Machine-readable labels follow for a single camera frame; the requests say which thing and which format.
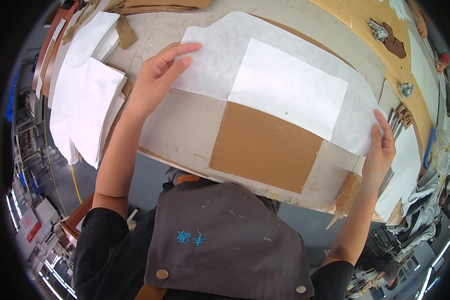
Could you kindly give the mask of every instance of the finger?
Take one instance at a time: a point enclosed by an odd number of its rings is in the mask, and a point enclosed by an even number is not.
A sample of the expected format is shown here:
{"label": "finger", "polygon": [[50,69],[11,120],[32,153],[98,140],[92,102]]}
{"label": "finger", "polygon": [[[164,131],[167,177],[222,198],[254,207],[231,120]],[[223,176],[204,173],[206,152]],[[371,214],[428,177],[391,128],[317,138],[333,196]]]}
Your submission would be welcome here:
{"label": "finger", "polygon": [[382,113],[378,109],[376,109],[373,111],[373,114],[375,115],[375,118],[377,119],[378,124],[380,124],[381,128],[383,129],[383,138],[385,140],[393,141],[394,134],[392,132],[390,125],[388,124],[387,120],[385,120]]}
{"label": "finger", "polygon": [[372,126],[372,149],[382,149],[382,135],[377,124],[373,124]]}
{"label": "finger", "polygon": [[185,72],[185,70],[190,66],[192,63],[192,56],[186,56],[182,59],[176,61],[170,69],[168,69],[165,74],[160,77],[160,80],[163,82],[163,84],[167,86],[171,86],[172,83]]}
{"label": "finger", "polygon": [[167,65],[167,63],[172,62],[175,57],[187,54],[189,52],[198,51],[201,47],[202,45],[198,43],[170,45],[170,47],[163,49],[160,53],[150,58],[150,61],[158,68],[162,69]]}

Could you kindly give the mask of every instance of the apron strap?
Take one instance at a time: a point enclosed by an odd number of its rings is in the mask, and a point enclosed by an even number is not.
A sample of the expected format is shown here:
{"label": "apron strap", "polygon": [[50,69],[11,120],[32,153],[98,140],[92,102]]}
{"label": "apron strap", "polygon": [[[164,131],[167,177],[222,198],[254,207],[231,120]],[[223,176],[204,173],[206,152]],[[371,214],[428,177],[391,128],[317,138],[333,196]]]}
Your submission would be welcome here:
{"label": "apron strap", "polygon": [[144,284],[138,291],[134,300],[162,300],[166,292],[166,288]]}

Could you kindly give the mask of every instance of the gray floor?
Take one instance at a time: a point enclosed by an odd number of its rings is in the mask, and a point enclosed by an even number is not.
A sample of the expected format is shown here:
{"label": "gray floor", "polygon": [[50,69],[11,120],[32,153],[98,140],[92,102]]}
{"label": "gray floor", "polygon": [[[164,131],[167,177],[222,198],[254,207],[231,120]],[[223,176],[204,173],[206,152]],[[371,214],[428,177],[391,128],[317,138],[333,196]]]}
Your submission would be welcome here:
{"label": "gray floor", "polygon": [[[47,109],[46,116],[48,151],[56,188],[54,182],[50,180],[42,190],[45,195],[48,195],[55,202],[61,211],[65,208],[66,214],[70,215],[80,205],[80,202],[73,184],[71,168],[67,164],[66,159],[56,149],[48,130],[49,109]],[[45,155],[47,155],[45,146],[43,150]],[[166,182],[165,171],[167,169],[168,165],[137,154],[135,172],[128,195],[130,205],[140,208],[142,212],[153,209],[158,195],[162,192],[162,184]],[[84,200],[95,190],[97,170],[86,162],[79,162],[73,165],[73,171],[78,192],[82,200]],[[323,261],[325,258],[324,248],[332,246],[334,238],[345,220],[345,218],[339,219],[330,229],[325,230],[333,218],[332,214],[285,203],[281,205],[278,216],[302,236],[307,246],[308,260],[311,267],[318,267]],[[378,226],[377,223],[372,223],[371,228],[374,229]]]}

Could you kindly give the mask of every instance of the black shirt sleeve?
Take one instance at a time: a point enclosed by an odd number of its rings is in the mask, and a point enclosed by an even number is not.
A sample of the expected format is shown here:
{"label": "black shirt sleeve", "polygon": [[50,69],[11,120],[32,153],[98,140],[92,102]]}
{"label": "black shirt sleeve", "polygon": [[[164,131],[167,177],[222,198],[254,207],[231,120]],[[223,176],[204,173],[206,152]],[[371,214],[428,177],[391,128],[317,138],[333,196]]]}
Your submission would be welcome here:
{"label": "black shirt sleeve", "polygon": [[313,273],[314,300],[343,300],[352,280],[354,266],[348,261],[334,261]]}
{"label": "black shirt sleeve", "polygon": [[94,208],[87,213],[73,262],[75,292],[80,299],[94,297],[114,247],[128,232],[126,221],[110,209]]}

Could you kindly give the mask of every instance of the dark gray apron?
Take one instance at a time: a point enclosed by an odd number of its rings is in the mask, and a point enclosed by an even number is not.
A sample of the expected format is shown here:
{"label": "dark gray apron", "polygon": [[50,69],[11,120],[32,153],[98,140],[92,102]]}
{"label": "dark gray apron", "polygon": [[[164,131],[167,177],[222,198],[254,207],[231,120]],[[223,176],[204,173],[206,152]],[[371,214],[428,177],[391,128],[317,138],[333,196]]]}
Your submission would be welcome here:
{"label": "dark gray apron", "polygon": [[314,295],[300,235],[233,184],[160,194],[144,283],[258,300]]}

